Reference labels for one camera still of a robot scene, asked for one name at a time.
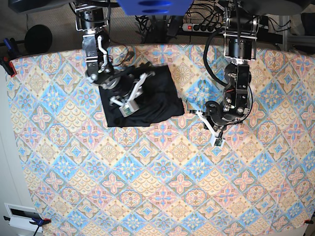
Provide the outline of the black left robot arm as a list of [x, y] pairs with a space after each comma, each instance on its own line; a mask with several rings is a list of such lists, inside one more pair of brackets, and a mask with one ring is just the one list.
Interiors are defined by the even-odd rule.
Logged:
[[[250, 87], [252, 79], [249, 61], [256, 59], [256, 40], [260, 16], [270, 14], [289, 16], [301, 13], [311, 4], [309, 0], [229, 0], [225, 6], [223, 27], [213, 32], [207, 39], [203, 62], [207, 72], [224, 87], [220, 103], [208, 101], [205, 111], [191, 110], [211, 133], [213, 146], [224, 145], [223, 132], [229, 125], [238, 125], [249, 116], [253, 106]], [[230, 63], [224, 69], [227, 82], [220, 80], [207, 62], [207, 54], [212, 39], [218, 34], [224, 36], [224, 56]]]

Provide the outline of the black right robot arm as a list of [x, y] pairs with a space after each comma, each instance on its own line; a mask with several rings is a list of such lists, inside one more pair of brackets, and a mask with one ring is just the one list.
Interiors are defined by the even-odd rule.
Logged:
[[110, 37], [105, 30], [110, 23], [110, 1], [74, 0], [68, 5], [76, 17], [77, 31], [84, 32], [82, 47], [86, 53], [87, 80], [110, 92], [109, 105], [117, 105], [123, 117], [131, 116], [140, 109], [136, 99], [143, 94], [143, 84], [155, 72], [135, 76], [134, 66], [122, 71], [114, 68], [107, 50]]

